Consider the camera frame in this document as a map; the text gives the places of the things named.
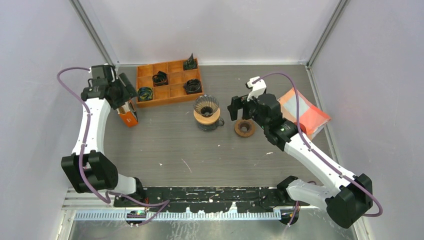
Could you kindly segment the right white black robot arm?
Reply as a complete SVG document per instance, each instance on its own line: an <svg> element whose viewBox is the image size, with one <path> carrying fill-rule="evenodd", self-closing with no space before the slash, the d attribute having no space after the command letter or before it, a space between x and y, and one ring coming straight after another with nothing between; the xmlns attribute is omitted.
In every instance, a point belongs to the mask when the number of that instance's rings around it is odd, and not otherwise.
<svg viewBox="0 0 424 240"><path fill-rule="evenodd" d="M321 186L289 176L277 187L277 198L283 205L300 201L325 210L340 227L348 229L364 217L373 206L372 180L364 173L356 175L343 168L299 132L294 122L283 117L280 103L273 94L265 93L248 99L234 96L227 107L231 120L242 110L243 120L253 120L262 128L267 140L294 157L313 173Z"/></svg>

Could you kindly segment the clear smoky glass dripper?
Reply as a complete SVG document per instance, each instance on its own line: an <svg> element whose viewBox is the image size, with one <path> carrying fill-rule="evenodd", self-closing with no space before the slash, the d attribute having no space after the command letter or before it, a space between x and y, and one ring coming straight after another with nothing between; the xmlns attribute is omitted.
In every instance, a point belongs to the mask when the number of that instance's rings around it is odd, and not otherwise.
<svg viewBox="0 0 424 240"><path fill-rule="evenodd" d="M212 95L201 95L193 104L193 109L197 114L208 118L211 117L219 108L219 101Z"/></svg>

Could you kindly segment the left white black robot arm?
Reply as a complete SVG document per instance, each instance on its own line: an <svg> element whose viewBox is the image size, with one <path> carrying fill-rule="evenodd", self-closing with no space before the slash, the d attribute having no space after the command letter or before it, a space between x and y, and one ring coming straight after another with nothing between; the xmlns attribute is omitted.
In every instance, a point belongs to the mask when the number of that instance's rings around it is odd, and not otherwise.
<svg viewBox="0 0 424 240"><path fill-rule="evenodd" d="M94 65L87 68L91 73L88 86L81 94L73 92L61 80L61 75L70 68L57 74L58 82L82 105L82 119L78 139L71 155L61 159L61 168L74 190L79 193L93 193L108 190L114 195L126 195L133 206L141 206L146 193L137 177L120 174L117 167L106 157L104 149L106 123L111 111L127 127L138 124L133 98L136 90L124 73L117 74L111 64Z"/></svg>

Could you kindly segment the grey glass server jug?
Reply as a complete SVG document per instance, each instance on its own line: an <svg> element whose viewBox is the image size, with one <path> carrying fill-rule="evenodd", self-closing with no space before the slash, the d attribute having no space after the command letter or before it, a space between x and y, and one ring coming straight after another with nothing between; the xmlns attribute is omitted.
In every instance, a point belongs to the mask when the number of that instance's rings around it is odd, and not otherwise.
<svg viewBox="0 0 424 240"><path fill-rule="evenodd" d="M200 122L197 122L197 127L204 131L204 132L210 132L216 130L218 127L222 127L225 125L225 121L220 117L217 119L217 121L211 123L211 124L203 124Z"/></svg>

